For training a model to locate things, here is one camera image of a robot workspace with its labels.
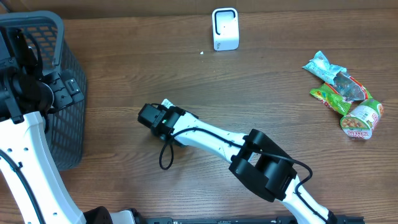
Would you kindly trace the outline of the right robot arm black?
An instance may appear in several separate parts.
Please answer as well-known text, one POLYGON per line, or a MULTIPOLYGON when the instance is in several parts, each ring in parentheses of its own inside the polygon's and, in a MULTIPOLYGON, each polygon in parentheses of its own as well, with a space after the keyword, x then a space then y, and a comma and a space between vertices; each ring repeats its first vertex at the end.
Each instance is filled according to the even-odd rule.
POLYGON ((232 133, 204 123, 184 109, 157 103, 145 104, 137 120, 164 140, 165 147, 197 147, 224 159, 245 188, 268 202, 278 200, 297 223, 337 223, 333 212, 303 187, 313 172, 301 180, 294 169, 294 165, 306 170, 309 166, 291 158, 263 132, 232 133))

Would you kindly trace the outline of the green cup noodles container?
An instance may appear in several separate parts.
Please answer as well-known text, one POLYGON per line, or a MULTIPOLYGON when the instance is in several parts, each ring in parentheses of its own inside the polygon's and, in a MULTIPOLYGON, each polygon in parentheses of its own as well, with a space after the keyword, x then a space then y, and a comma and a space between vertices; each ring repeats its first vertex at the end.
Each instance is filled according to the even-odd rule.
POLYGON ((342 117, 340 126, 353 139, 370 139, 384 113, 383 105, 375 99, 362 101, 349 114, 342 117))

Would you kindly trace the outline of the teal snack packet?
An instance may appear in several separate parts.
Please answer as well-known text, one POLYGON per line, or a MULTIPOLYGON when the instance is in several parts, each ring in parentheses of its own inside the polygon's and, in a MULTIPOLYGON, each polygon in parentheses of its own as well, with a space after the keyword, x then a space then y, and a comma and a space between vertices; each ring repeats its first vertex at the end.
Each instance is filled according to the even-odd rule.
POLYGON ((316 75, 330 85, 335 84, 335 78, 338 73, 347 72, 345 67, 331 64, 322 51, 318 51, 314 58, 303 66, 303 69, 316 75))

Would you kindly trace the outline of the green snack bag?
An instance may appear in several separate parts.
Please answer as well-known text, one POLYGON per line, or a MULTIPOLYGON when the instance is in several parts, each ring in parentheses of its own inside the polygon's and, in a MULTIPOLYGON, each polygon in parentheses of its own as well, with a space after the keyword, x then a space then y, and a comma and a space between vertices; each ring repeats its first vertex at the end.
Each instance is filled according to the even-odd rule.
POLYGON ((319 88, 310 90, 310 94, 325 106, 345 116, 354 101, 371 99, 370 92, 348 72, 339 72, 335 84, 324 83, 319 88))

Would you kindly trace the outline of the white cosmetic tube gold cap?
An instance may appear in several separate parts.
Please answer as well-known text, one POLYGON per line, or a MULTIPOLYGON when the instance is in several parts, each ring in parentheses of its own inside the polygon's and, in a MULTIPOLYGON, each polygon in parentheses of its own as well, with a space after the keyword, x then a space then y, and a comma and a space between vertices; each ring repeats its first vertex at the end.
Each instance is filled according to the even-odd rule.
POLYGON ((165 106, 166 108, 170 108, 171 106, 174 106, 174 104, 166 98, 161 102, 161 105, 165 106))

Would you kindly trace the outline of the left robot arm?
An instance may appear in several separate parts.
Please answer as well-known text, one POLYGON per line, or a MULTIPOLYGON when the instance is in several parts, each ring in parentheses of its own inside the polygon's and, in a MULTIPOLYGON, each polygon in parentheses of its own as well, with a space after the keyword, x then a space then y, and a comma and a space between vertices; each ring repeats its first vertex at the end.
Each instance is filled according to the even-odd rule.
POLYGON ((82 212, 62 181, 45 133, 48 114, 84 99, 73 75, 43 73, 32 35, 1 28, 1 172, 26 223, 137 222, 131 209, 111 213, 104 206, 82 212))

